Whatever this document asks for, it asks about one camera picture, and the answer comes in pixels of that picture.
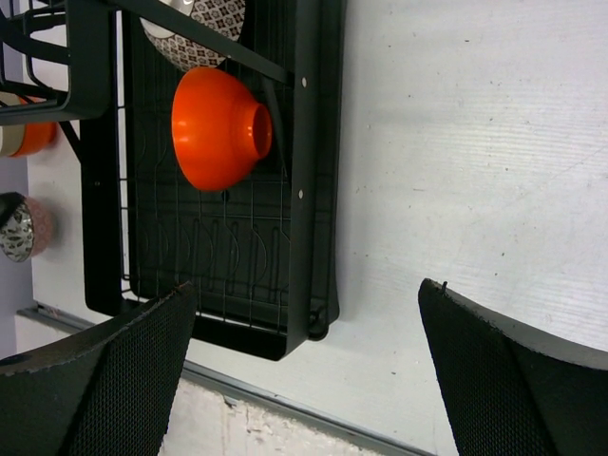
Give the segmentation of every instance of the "dish rack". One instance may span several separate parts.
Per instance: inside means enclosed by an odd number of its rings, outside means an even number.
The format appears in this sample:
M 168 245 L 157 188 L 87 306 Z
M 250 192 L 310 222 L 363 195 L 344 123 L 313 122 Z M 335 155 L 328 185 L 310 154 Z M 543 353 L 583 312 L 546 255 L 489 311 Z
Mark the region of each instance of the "dish rack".
M 86 305 L 115 315 L 190 281 L 197 339 L 272 360 L 322 339 L 339 313 L 346 0 L 248 0 L 238 42 L 158 1 L 24 3 L 25 13 L 0 17 L 0 36 L 26 62 L 65 65 L 69 87 L 47 87 L 31 63 L 30 84 L 9 81 L 3 64 L 0 89 L 28 103 L 0 107 L 0 124 L 60 122 L 81 161 Z M 230 56 L 219 68 L 269 107 L 273 147 L 246 180 L 204 193 L 181 174 L 170 115 L 183 73 L 147 41 L 140 17 Z M 31 30 L 61 25 L 64 47 L 33 44 Z M 92 29 L 101 40 L 88 39 Z M 80 138 L 71 120 L 81 120 Z

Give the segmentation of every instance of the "light blue wall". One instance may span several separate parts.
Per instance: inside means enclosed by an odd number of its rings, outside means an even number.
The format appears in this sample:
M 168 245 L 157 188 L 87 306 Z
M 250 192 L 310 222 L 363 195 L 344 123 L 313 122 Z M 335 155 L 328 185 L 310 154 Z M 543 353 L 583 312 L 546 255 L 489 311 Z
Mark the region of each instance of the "light blue wall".
M 2 11 L 7 6 L 7 0 L 0 0 Z M 7 47 L 4 51 L 7 77 L 21 81 L 21 55 Z M 26 159 L 0 159 L 0 193 L 4 192 L 28 194 Z M 15 312 L 32 305 L 31 262 L 13 263 L 0 254 L 0 359 L 16 353 Z

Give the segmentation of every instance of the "black metal frame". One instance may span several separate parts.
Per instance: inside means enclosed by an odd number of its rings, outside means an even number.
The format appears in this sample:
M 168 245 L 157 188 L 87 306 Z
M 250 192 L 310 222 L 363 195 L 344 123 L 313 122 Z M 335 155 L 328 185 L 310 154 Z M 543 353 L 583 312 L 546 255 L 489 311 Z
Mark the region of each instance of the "black metal frame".
M 335 230 L 335 202 L 337 194 L 337 148 L 339 142 L 339 101 L 341 84 L 341 54 L 344 11 L 346 1 L 324 4 L 321 0 L 296 1 L 294 72 L 291 72 L 268 59 L 252 52 L 247 47 L 233 42 L 206 26 L 174 11 L 161 2 L 145 0 L 110 0 L 103 4 L 100 0 L 66 0 L 67 24 L 72 27 L 77 20 L 70 22 L 70 14 L 78 7 L 74 4 L 95 5 L 91 10 L 100 12 L 107 20 L 101 29 L 109 30 L 100 61 L 106 63 L 104 76 L 110 69 L 108 99 L 112 101 L 110 109 L 101 117 L 81 122 L 81 138 L 76 142 L 75 135 L 69 131 L 69 124 L 63 122 L 66 133 L 71 136 L 75 151 L 81 160 L 83 185 L 83 229 L 85 247 L 85 298 L 86 305 L 92 310 L 115 315 L 128 310 L 137 301 L 125 299 L 121 289 L 123 251 L 122 228 L 120 224 L 120 180 L 118 179 L 118 102 L 116 97 L 116 39 L 114 32 L 114 9 L 121 9 L 139 15 L 150 22 L 166 29 L 179 30 L 180 34 L 223 55 L 230 60 L 251 68 L 262 77 L 267 104 L 273 118 L 275 141 L 283 162 L 284 172 L 293 188 L 291 195 L 291 238 L 297 239 L 290 247 L 289 258 L 289 306 L 288 322 L 284 332 L 261 331 L 255 327 L 232 324 L 205 316 L 198 316 L 193 336 L 230 349 L 248 352 L 268 359 L 278 360 L 295 349 L 307 338 L 321 339 L 328 331 L 329 325 L 338 316 L 337 291 L 335 285 L 335 265 L 333 258 Z M 326 38 L 330 43 L 321 43 L 324 24 L 329 24 L 331 33 Z M 82 62 L 88 64 L 90 54 Z M 278 113 L 273 82 L 277 81 L 294 90 L 294 130 L 292 155 L 288 153 L 281 117 Z M 70 78 L 70 90 L 79 88 L 74 78 Z M 0 109 L 0 124 L 28 119 L 42 119 L 42 114 L 35 117 L 32 109 L 23 110 L 23 116 L 9 117 L 8 111 Z M 66 111 L 54 118 L 65 121 L 76 119 L 72 112 Z M 323 135 L 323 147 L 330 147 L 332 176 L 324 176 L 317 169 L 317 157 L 320 138 Z M 317 185 L 322 190 L 317 194 Z M 328 222 L 331 225 L 329 240 L 329 300 L 318 302 L 313 299 L 311 282 L 313 280 L 315 251 L 315 225 Z
M 107 69 L 111 66 L 108 46 L 114 28 L 109 18 L 111 10 L 99 0 L 46 0 L 47 5 L 17 14 L 9 0 L 9 17 L 0 11 L 0 39 L 26 58 L 26 70 L 33 84 L 10 81 L 4 69 L 0 49 L 0 86 L 15 93 L 27 104 L 2 106 L 0 124 L 32 122 L 61 122 L 97 118 L 104 114 L 110 100 L 111 82 Z M 66 45 L 60 46 L 32 38 L 34 31 L 66 25 Z M 83 39 L 94 36 L 95 39 Z M 36 77 L 32 59 L 65 65 L 68 91 L 46 86 Z

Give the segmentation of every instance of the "gray metal strip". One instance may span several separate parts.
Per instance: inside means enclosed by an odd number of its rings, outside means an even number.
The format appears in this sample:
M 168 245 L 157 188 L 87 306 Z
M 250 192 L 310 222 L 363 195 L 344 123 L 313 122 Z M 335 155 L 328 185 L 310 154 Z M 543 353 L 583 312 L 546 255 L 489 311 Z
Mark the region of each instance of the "gray metal strip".
M 70 313 L 64 313 L 42 305 L 38 308 L 24 309 L 19 311 L 18 314 L 69 334 L 93 326 L 92 323 Z M 223 394 L 228 405 L 231 405 L 232 401 L 230 399 L 245 401 L 380 454 L 389 456 L 430 456 L 431 454 L 404 446 L 383 435 L 346 423 L 319 410 L 308 408 L 286 397 L 241 382 L 236 378 L 207 369 L 191 361 L 186 360 L 184 362 L 181 378 Z

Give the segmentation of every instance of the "black and white patterned bowl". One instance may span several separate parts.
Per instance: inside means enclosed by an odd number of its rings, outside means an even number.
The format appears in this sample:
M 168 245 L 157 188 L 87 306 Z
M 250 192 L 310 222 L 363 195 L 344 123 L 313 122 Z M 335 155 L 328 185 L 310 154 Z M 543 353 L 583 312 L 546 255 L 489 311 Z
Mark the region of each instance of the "black and white patterned bowl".
M 0 250 L 12 261 L 21 262 L 45 251 L 53 235 L 50 212 L 38 200 L 17 193 L 0 195 L 9 204 L 0 215 Z
M 245 0 L 160 0 L 197 22 L 236 41 L 245 21 Z M 141 19 L 145 36 L 158 52 L 181 71 L 217 67 L 225 57 L 177 33 Z

